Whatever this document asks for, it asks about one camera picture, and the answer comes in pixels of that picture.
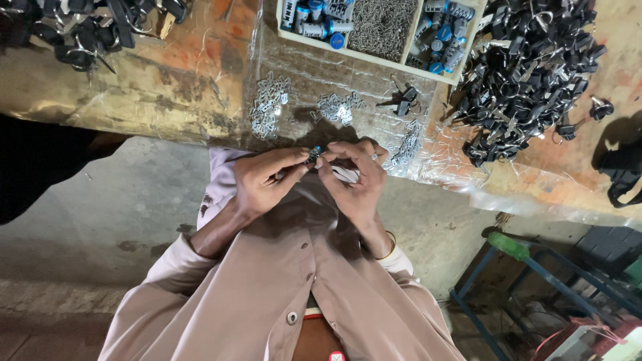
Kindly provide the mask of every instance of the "bracelet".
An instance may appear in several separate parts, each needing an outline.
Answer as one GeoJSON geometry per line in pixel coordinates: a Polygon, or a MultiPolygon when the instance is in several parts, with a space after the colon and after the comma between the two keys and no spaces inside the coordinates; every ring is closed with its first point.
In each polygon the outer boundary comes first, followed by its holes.
{"type": "Polygon", "coordinates": [[[386,233],[389,233],[392,236],[392,250],[390,251],[390,253],[388,253],[388,256],[385,256],[384,258],[375,258],[375,260],[383,261],[383,260],[387,259],[388,257],[390,257],[392,255],[392,253],[397,248],[397,237],[395,237],[395,234],[393,232],[390,232],[390,231],[387,231],[387,230],[386,230],[386,233]]]}

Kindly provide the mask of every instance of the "wooden table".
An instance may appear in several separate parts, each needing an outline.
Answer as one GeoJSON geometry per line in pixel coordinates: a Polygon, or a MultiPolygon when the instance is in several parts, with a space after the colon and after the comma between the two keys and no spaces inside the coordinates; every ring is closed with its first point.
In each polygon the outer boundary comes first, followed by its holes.
{"type": "Polygon", "coordinates": [[[635,206],[618,210],[609,204],[608,177],[591,167],[594,151],[603,151],[607,138],[617,138],[618,133],[637,137],[642,123],[642,112],[636,113],[642,109],[642,44],[635,41],[642,35],[642,6],[635,0],[596,5],[595,37],[609,52],[600,58],[588,91],[571,111],[572,123],[587,118],[578,137],[556,145],[548,132],[543,140],[531,140],[531,147],[515,162],[490,165],[490,177],[472,167],[461,152],[471,130],[442,126],[448,111],[442,105],[447,86],[280,39],[275,3],[267,1],[260,9],[258,0],[234,1],[226,22],[228,1],[196,0],[191,17],[174,25],[164,42],[141,39],[135,49],[109,56],[117,75],[104,67],[93,74],[77,73],[44,49],[7,49],[0,57],[0,111],[24,119],[253,151],[363,136],[398,149],[405,126],[417,118],[426,129],[422,150],[409,166],[386,164],[391,175],[469,194],[471,205],[484,209],[591,224],[640,224],[642,212],[635,206]],[[259,21],[257,13],[262,14],[259,21]],[[269,70],[289,76],[293,92],[277,123],[279,138],[262,142],[252,135],[247,109],[256,97],[256,81],[269,70]],[[396,90],[392,73],[420,92],[419,115],[398,118],[375,108],[396,90]],[[309,112],[316,109],[319,96],[345,97],[353,91],[368,104],[353,110],[353,127],[312,123],[309,112]],[[591,94],[611,99],[615,114],[601,123],[592,121],[591,94]],[[424,116],[428,105],[431,111],[424,116]],[[290,117],[298,122],[288,123],[290,117]]]}

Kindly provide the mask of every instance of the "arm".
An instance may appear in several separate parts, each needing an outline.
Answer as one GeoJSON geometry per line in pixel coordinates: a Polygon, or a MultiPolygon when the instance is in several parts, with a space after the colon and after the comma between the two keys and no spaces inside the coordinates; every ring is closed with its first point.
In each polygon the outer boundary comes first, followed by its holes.
{"type": "Polygon", "coordinates": [[[181,234],[131,289],[116,311],[99,360],[139,359],[187,302],[182,295],[200,285],[223,250],[256,218],[276,206],[313,166],[305,148],[272,150],[234,165],[237,192],[191,239],[181,234]],[[284,177],[273,177],[291,167],[284,177]]]}
{"type": "Polygon", "coordinates": [[[276,206],[307,173],[310,166],[299,164],[307,158],[305,148],[285,148],[236,161],[236,196],[190,239],[181,234],[154,264],[144,283],[155,283],[176,294],[196,288],[236,235],[276,206]],[[290,166],[294,167],[283,178],[272,177],[290,166]]]}
{"type": "Polygon", "coordinates": [[[357,228],[373,257],[392,276],[426,320],[452,344],[435,298],[414,277],[415,271],[408,257],[399,247],[393,247],[394,243],[377,214],[377,202],[386,178],[386,171],[381,165],[388,157],[388,152],[378,145],[373,146],[370,141],[357,145],[330,143],[328,149],[328,152],[317,159],[319,177],[336,201],[337,207],[357,228]],[[334,176],[329,162],[335,159],[350,159],[359,168],[357,183],[346,184],[334,176]]]}

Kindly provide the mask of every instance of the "shirt button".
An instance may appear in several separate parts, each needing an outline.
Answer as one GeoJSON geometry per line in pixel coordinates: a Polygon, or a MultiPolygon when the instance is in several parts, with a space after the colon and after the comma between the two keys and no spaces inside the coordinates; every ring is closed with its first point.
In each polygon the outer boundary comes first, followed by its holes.
{"type": "Polygon", "coordinates": [[[292,326],[293,324],[297,323],[297,319],[298,319],[298,318],[299,318],[299,316],[297,316],[297,313],[296,313],[296,312],[290,312],[290,313],[288,313],[288,318],[287,318],[287,320],[288,320],[288,324],[289,324],[290,326],[292,326]]]}

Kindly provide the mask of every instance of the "red wire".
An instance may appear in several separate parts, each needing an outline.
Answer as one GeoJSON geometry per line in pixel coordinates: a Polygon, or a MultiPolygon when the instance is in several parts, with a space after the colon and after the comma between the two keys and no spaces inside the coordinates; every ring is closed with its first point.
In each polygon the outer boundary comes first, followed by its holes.
{"type": "Polygon", "coordinates": [[[537,346],[537,349],[535,350],[535,354],[537,354],[539,352],[539,349],[541,349],[542,346],[544,346],[545,343],[547,343],[553,337],[557,336],[557,334],[560,333],[560,332],[562,332],[562,330],[559,330],[558,332],[555,332],[553,335],[550,335],[546,340],[542,341],[542,343],[539,344],[539,346],[537,346]]]}

